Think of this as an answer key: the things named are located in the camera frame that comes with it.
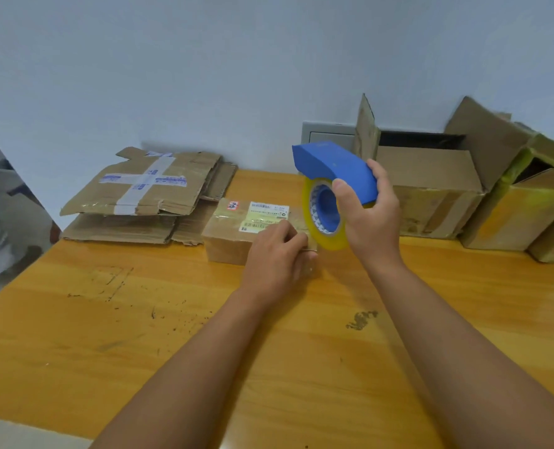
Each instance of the yellow tape roll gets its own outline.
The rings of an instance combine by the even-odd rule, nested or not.
[[[337,214],[336,220],[334,214],[331,213],[331,220],[327,223],[326,220],[322,220],[319,216],[318,205],[321,193],[327,195],[331,193],[331,180],[325,178],[317,178],[316,180],[304,180],[304,190],[302,201],[304,220],[308,231],[311,236],[318,242],[321,247],[329,250],[340,250],[348,247],[348,240],[346,238],[345,223],[339,219]]]

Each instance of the black stain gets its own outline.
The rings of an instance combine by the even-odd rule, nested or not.
[[[354,329],[355,331],[362,331],[364,327],[369,324],[369,318],[375,318],[378,314],[379,313],[376,310],[358,312],[354,316],[354,322],[346,324],[346,328]]]

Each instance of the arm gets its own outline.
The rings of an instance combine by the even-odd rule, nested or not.
[[[258,234],[240,287],[150,378],[91,448],[204,448],[243,352],[267,310],[287,293],[314,253],[281,221]]]
[[[554,447],[554,396],[408,270],[399,202],[385,170],[373,160],[369,166],[379,189],[373,208],[363,209],[345,182],[333,182],[346,235],[457,443]]]

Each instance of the person's right hand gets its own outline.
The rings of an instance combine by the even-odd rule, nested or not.
[[[365,268],[402,264],[400,202],[385,169],[372,159],[367,164],[377,178],[379,191],[372,208],[363,208],[356,192],[344,180],[336,179],[332,184],[350,248]]]

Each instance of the wooden tabletop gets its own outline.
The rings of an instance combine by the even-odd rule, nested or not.
[[[299,205],[302,177],[239,171],[234,199]],[[554,393],[554,265],[403,238],[408,265]],[[230,448],[442,447],[447,437],[348,251],[268,316],[215,436]],[[94,438],[220,308],[242,268],[204,248],[60,241],[0,293],[0,418]]]

